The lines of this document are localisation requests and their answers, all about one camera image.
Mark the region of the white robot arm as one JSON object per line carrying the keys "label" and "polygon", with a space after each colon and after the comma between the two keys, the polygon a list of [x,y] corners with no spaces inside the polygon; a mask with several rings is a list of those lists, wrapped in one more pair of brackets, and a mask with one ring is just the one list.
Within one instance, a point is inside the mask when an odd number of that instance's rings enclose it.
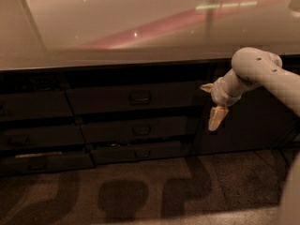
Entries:
{"label": "white robot arm", "polygon": [[260,86],[300,116],[300,76],[282,68],[281,58],[271,52],[245,47],[232,56],[232,69],[200,88],[211,95],[216,107],[210,111],[208,129],[215,131],[229,107],[243,94]]}

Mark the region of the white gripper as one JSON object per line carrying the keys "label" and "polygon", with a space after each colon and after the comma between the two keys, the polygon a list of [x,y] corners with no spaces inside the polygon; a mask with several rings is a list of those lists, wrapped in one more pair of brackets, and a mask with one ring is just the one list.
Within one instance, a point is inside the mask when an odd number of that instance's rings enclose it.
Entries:
{"label": "white gripper", "polygon": [[218,78],[213,84],[206,83],[200,89],[206,93],[211,93],[212,100],[217,104],[212,107],[208,122],[208,129],[215,131],[220,126],[229,112],[227,107],[231,107],[241,96],[241,81],[239,79],[225,82],[222,77]]}

